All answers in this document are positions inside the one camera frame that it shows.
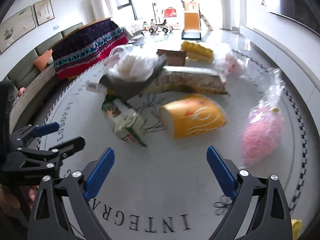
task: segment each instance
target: plant in picture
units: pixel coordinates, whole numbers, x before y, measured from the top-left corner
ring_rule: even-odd
[[[12,35],[13,35],[13,27],[10,30],[6,29],[5,33],[3,35],[4,40],[6,41],[6,40],[10,39]]]

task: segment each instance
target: white tag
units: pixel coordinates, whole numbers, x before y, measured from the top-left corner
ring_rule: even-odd
[[[106,87],[104,87],[99,83],[90,82],[90,81],[86,82],[86,90],[91,92],[96,92],[99,94],[104,94],[104,95],[107,95],[108,93],[108,89]]]

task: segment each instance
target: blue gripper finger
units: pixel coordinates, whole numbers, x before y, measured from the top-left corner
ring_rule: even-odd
[[[89,201],[92,198],[95,198],[103,182],[105,181],[109,171],[111,170],[113,163],[115,162],[115,154],[112,149],[107,148],[103,157],[98,161],[97,166],[93,169],[91,174],[84,185],[84,198],[86,201]]]
[[[46,125],[38,126],[32,131],[36,137],[41,137],[49,133],[53,133],[59,130],[59,124],[57,122],[49,123]]]
[[[238,195],[236,191],[236,181],[212,146],[207,149],[207,161],[219,182],[224,195],[231,200],[234,200]]]

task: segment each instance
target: transparent plastic wrap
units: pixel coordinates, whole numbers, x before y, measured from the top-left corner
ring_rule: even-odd
[[[119,54],[120,61],[108,69],[107,75],[118,77],[127,82],[143,82],[152,74],[159,60],[155,52],[132,45],[115,47],[109,57]]]
[[[224,80],[229,73],[237,76],[246,74],[245,63],[238,59],[227,43],[219,43],[214,47],[214,68],[221,72]]]
[[[281,142],[284,117],[278,103],[284,89],[280,69],[269,69],[260,77],[265,96],[249,113],[249,122],[243,132],[243,165],[248,167],[273,152]]]

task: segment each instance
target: framed picture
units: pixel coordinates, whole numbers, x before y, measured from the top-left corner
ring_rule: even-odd
[[[3,53],[15,41],[36,28],[31,6],[16,13],[0,25],[0,52]]]
[[[35,3],[34,7],[38,25],[44,24],[54,19],[51,0],[43,0],[41,2]]]

